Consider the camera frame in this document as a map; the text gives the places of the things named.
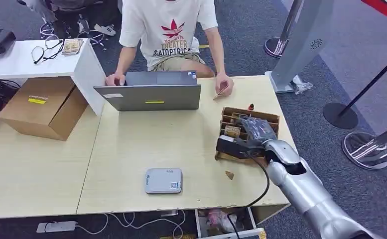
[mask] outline eyeglasses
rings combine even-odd
[[[38,64],[39,62],[44,62],[48,59],[54,59],[57,57],[57,55],[63,50],[64,47],[64,41],[66,39],[59,39],[56,35],[51,35],[45,39],[45,48],[42,46],[35,46],[35,48],[32,49],[31,55],[32,60],[34,64]],[[51,56],[44,56],[45,52],[48,50],[52,50],[59,46],[58,51]]]

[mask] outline qr code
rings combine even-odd
[[[173,189],[173,188],[177,189],[178,186],[179,186],[179,183],[171,183],[170,188],[171,188],[171,189]]]

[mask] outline red logo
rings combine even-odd
[[[178,36],[179,33],[183,31],[183,26],[184,26],[184,23],[181,24],[179,27],[177,27],[176,21],[174,21],[173,19],[173,22],[171,22],[171,28],[168,28],[165,26],[161,26],[161,28],[165,32],[164,36],[169,36],[170,38],[172,38],[174,36]]]

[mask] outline person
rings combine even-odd
[[[124,0],[120,35],[123,47],[117,69],[106,78],[106,84],[123,85],[139,40],[149,71],[196,71],[198,78],[214,77],[199,56],[199,42],[194,37],[197,22],[208,38],[217,69],[215,91],[230,95],[234,83],[225,70],[214,0]]]
[[[33,12],[39,14],[46,22],[51,23],[54,27],[54,33],[60,38],[64,37],[64,25],[58,21],[54,11],[59,9],[75,9],[83,6],[94,4],[97,0],[50,0],[51,6],[48,7],[45,0],[23,0],[26,6]],[[113,17],[117,12],[116,0],[104,0],[102,3],[101,16],[96,17],[94,30],[108,36],[114,36],[116,31],[111,25]]]

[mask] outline khaki shorts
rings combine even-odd
[[[168,59],[161,61],[156,64],[153,71],[180,71],[181,67],[186,63],[186,61],[192,60],[204,65],[205,61],[199,57],[199,53],[190,53],[183,56],[174,56]]]

